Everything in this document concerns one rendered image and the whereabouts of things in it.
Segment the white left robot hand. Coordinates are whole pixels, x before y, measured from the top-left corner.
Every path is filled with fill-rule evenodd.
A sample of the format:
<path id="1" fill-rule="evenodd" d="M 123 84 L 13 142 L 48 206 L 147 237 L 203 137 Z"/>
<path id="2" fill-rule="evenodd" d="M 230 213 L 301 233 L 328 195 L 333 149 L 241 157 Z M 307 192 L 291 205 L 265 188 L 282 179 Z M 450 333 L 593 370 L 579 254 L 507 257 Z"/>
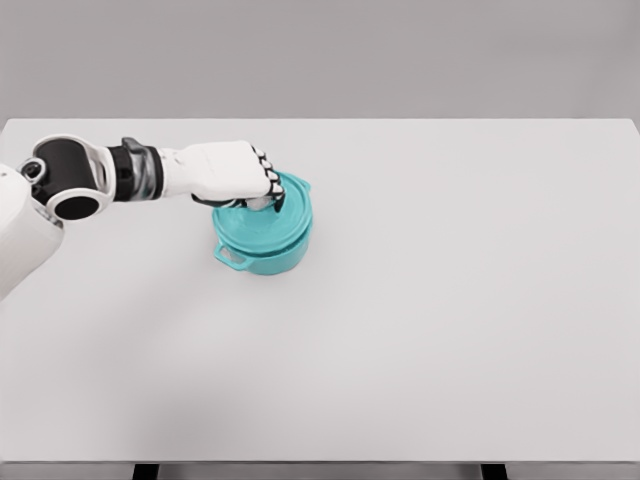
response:
<path id="1" fill-rule="evenodd" d="M 195 175 L 195 184 L 189 188 L 194 201 L 217 208 L 281 211 L 286 195 L 281 177 L 266 154 L 250 143 L 198 144 L 188 147 L 184 155 Z"/>

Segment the teal pot lid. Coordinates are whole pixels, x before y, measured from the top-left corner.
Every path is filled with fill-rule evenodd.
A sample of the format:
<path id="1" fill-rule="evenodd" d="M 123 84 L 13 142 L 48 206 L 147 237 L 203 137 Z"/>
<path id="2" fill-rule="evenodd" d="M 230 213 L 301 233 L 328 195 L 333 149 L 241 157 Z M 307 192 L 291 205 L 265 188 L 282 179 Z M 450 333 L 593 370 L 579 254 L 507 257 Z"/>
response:
<path id="1" fill-rule="evenodd" d="M 311 185 L 298 176 L 281 173 L 285 190 L 280 211 L 273 206 L 254 211 L 249 208 L 218 208 L 212 221 L 224 247 L 251 257 L 271 256 L 293 246 L 312 223 Z"/>

